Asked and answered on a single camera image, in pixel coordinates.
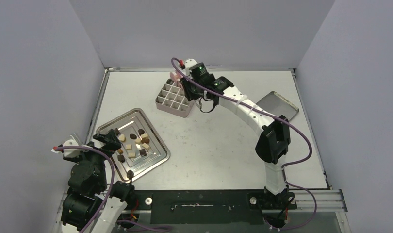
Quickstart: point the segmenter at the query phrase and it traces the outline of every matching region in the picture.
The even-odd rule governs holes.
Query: bolt
[[[255,197],[251,197],[249,199],[249,203],[251,203],[252,205],[256,205],[257,204],[257,199]]]
[[[132,180],[132,178],[133,178],[133,171],[132,171],[132,170],[129,170],[129,171],[127,172],[127,178],[130,179],[130,180]]]
[[[146,198],[145,199],[145,204],[146,205],[151,205],[152,204],[152,198]]]

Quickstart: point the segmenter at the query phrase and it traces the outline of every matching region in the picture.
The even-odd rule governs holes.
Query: white table surface
[[[257,102],[276,91],[299,107],[291,123],[310,140],[311,132],[289,71],[216,71]],[[258,137],[236,115],[217,106],[204,114],[194,105],[187,118],[181,118],[155,106],[155,98],[169,78],[169,72],[111,72],[98,114],[96,130],[102,124],[133,109],[141,108],[171,157],[159,167],[134,181],[137,190],[186,189],[262,189],[265,165],[256,155]],[[286,162],[308,154],[305,141],[291,130]],[[301,164],[286,167],[289,182],[306,188],[327,188],[322,164],[316,153]]]

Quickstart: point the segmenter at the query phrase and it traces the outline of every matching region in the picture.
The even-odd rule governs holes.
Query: white wall
[[[297,69],[355,233],[393,233],[393,0],[336,0]]]
[[[104,68],[68,0],[0,1],[0,233],[50,232]]]
[[[334,0],[70,0],[105,67],[294,68]]]

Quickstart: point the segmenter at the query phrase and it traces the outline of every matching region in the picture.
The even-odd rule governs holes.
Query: wire
[[[114,171],[114,164],[112,163],[111,159],[102,151],[91,148],[91,147],[83,147],[83,146],[66,146],[66,147],[56,147],[54,148],[55,151],[60,151],[60,150],[64,150],[64,149],[81,149],[81,150],[89,150],[92,151],[94,153],[97,153],[99,155],[101,155],[102,157],[104,157],[109,164],[111,165],[111,183],[109,185],[109,189],[112,189],[112,186],[114,185],[114,176],[115,176],[115,171]],[[80,230],[80,233],[83,233],[88,227],[89,225],[91,225],[91,223],[95,220],[95,218],[97,218],[99,212],[101,211],[101,209],[103,208],[103,206],[106,203],[106,200],[108,199],[109,195],[111,192],[107,192],[107,194],[104,197],[104,200],[101,202],[101,205],[99,205],[97,211],[94,213],[94,215],[92,215],[92,218],[87,222],[87,224]]]
[[[213,103],[212,108],[211,108],[209,111],[204,112],[204,111],[202,110],[202,103],[201,103],[201,100],[202,100],[202,99],[204,99],[205,102],[208,102],[208,100],[206,100],[204,97],[199,98],[199,110],[200,110],[201,112],[203,112],[203,113],[210,113],[210,112],[212,112],[212,111],[215,109],[215,107],[217,106],[217,104]]]
[[[278,214],[277,219],[279,219],[279,217],[281,217],[281,215],[282,215],[285,211],[288,210],[288,206],[289,206],[289,204],[291,204],[291,202],[292,202],[293,200],[294,200],[294,199],[292,198],[288,203],[286,203],[286,205],[284,206],[284,208],[282,208],[281,212]]]
[[[139,200],[137,199],[135,207],[131,210],[130,220],[132,220],[132,218],[134,217],[133,212],[138,208],[138,206],[139,206]]]
[[[157,227],[149,227],[142,225],[140,223],[134,222],[134,221],[129,221],[129,220],[118,220],[116,221],[117,223],[120,222],[127,222],[133,225],[137,225],[138,227],[141,227],[143,229],[138,229],[138,230],[132,230],[131,228],[128,228],[127,231],[130,232],[143,232],[143,231],[152,231],[152,232],[170,232],[172,230],[171,226],[157,226]]]
[[[224,98],[224,99],[226,99],[226,100],[229,100],[229,101],[232,101],[232,102],[238,102],[236,99],[230,98],[230,97],[228,97],[228,96],[221,95],[221,94],[219,94],[219,93],[216,93],[216,92],[214,92],[214,91],[212,91],[212,90],[209,90],[209,89],[207,89],[207,88],[205,88],[205,87],[203,87],[203,86],[197,84],[196,82],[194,82],[194,80],[192,80],[192,79],[190,79],[189,77],[187,77],[181,70],[178,69],[178,67],[177,67],[177,66],[175,65],[175,63],[174,63],[175,61],[180,62],[178,58],[175,58],[175,57],[171,58],[171,64],[172,64],[172,66],[174,67],[174,69],[175,69],[180,75],[182,75],[183,78],[185,78],[187,81],[189,81],[190,83],[192,83],[192,84],[195,85],[196,87],[199,87],[199,88],[201,88],[202,90],[205,90],[205,91],[207,91],[207,92],[209,92],[209,93],[211,93],[211,94],[213,94],[213,95],[215,95],[215,96]],[[272,118],[272,119],[274,119],[274,120],[276,120],[276,121],[279,121],[279,122],[281,122],[281,123],[283,123],[283,124],[289,126],[291,129],[293,129],[295,132],[297,132],[297,133],[305,140],[305,142],[307,143],[308,149],[310,150],[310,152],[309,152],[309,154],[308,154],[305,158],[300,159],[300,160],[297,160],[297,161],[294,161],[294,162],[284,163],[284,164],[281,166],[281,168],[284,168],[284,167],[286,167],[286,166],[288,166],[288,165],[299,164],[299,163],[302,163],[302,162],[304,162],[304,161],[307,161],[309,158],[311,158],[311,155],[312,155],[312,145],[311,145],[311,142],[310,142],[309,139],[305,136],[305,134],[303,134],[297,127],[295,127],[294,125],[292,125],[292,124],[289,123],[288,121],[283,120],[283,119],[281,119],[281,118],[279,118],[279,117],[277,117],[277,116],[274,116],[274,115],[272,115],[272,114],[270,114],[270,113],[263,112],[263,111],[260,111],[260,110],[258,110],[258,109],[256,109],[256,108],[253,108],[252,106],[250,106],[249,104],[244,103],[243,101],[240,102],[240,104],[243,105],[243,106],[245,106],[245,107],[247,107],[247,108],[249,108],[249,109],[252,109],[254,112],[260,113],[260,114],[262,114],[262,115],[265,115],[265,116],[267,116],[267,117],[270,117],[270,118]],[[284,169],[282,169],[282,174],[283,174],[283,176],[284,176],[284,180],[286,181],[286,174],[285,174],[285,170],[284,170]],[[286,183],[287,183],[288,185],[292,186],[292,187],[295,187],[295,188],[299,188],[299,189],[305,190],[306,192],[308,192],[309,194],[311,194],[311,196],[312,196],[312,198],[313,198],[313,200],[314,200],[314,203],[315,203],[315,209],[314,209],[314,212],[313,212],[311,218],[308,219],[304,224],[301,224],[301,225],[295,226],[295,227],[290,227],[289,229],[287,229],[287,230],[290,230],[290,229],[296,229],[296,228],[299,228],[299,227],[302,227],[302,226],[305,226],[306,224],[308,224],[308,223],[315,217],[315,215],[316,215],[316,208],[317,208],[317,207],[316,207],[316,199],[315,199],[315,196],[314,196],[309,190],[307,190],[306,188],[297,186],[297,185],[290,184],[289,182],[286,182]]]

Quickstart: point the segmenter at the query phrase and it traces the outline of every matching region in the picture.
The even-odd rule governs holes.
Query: silver tray
[[[121,149],[124,151],[123,154],[125,156],[125,162],[121,163],[118,161],[117,152],[115,152],[111,158],[122,181],[130,181],[127,177],[127,172],[129,170],[133,171],[134,177],[132,181],[135,181],[169,159],[170,152],[168,148],[142,109],[134,108],[129,112],[99,126],[97,133],[106,134],[109,130],[115,128],[118,128],[120,133],[124,134],[126,137],[125,142],[121,142]],[[139,155],[139,149],[141,146],[135,144],[135,140],[130,139],[131,133],[135,134],[137,137],[139,136],[139,129],[143,129],[149,135],[149,145],[151,148],[146,156]],[[137,154],[135,159],[128,158],[128,151],[125,150],[126,144],[132,145],[132,150],[129,152],[135,152]]]
[[[275,91],[268,93],[268,95],[257,102],[257,105],[277,117],[284,115],[289,121],[299,112],[298,107]]]

